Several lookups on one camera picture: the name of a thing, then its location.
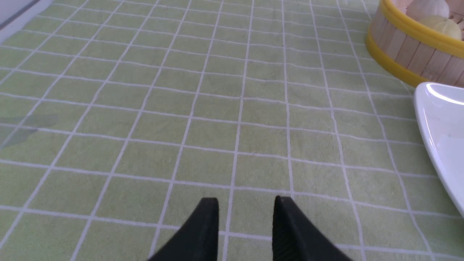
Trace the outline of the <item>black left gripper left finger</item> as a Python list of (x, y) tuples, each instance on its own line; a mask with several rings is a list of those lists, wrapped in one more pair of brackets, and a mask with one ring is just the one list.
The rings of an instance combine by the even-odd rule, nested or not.
[(180, 229), (149, 261), (216, 261), (219, 240), (219, 202), (203, 197)]

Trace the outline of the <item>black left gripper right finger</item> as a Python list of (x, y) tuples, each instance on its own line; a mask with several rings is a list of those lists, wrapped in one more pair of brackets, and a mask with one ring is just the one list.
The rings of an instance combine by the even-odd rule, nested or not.
[(350, 261), (306, 217), (291, 197), (276, 196), (272, 220), (274, 261)]

